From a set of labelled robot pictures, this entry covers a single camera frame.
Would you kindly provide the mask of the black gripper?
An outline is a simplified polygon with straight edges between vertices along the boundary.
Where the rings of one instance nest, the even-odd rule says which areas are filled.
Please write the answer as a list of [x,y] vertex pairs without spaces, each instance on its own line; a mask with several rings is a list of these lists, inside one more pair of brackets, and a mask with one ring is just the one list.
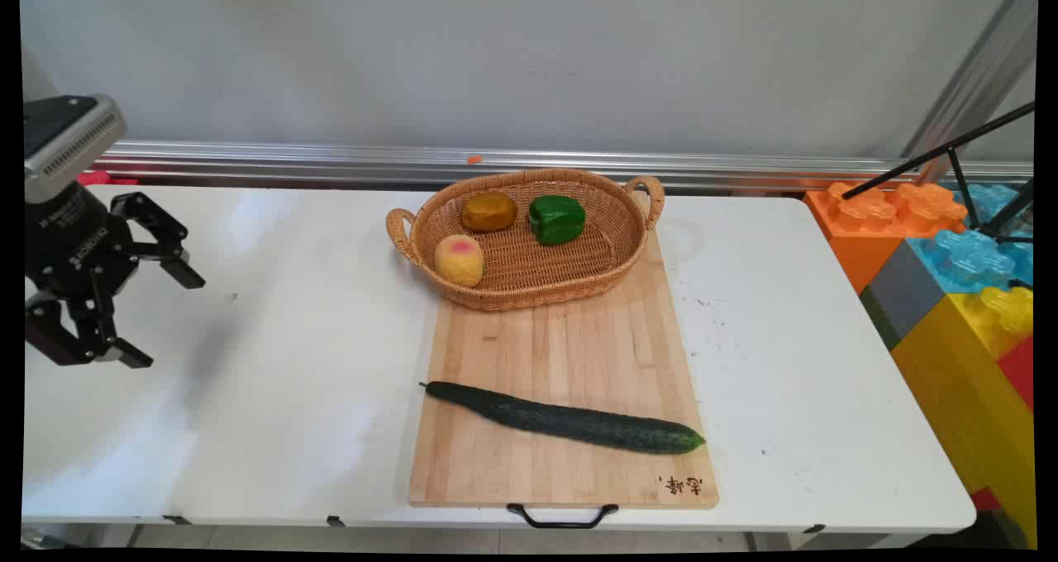
[[[134,241],[128,221],[154,242]],[[203,288],[186,238],[188,228],[143,192],[120,194],[110,211],[83,185],[24,203],[24,273],[41,290],[24,303],[24,339],[59,366],[148,369],[154,359],[118,336],[113,298],[141,260],[159,262],[183,288]]]

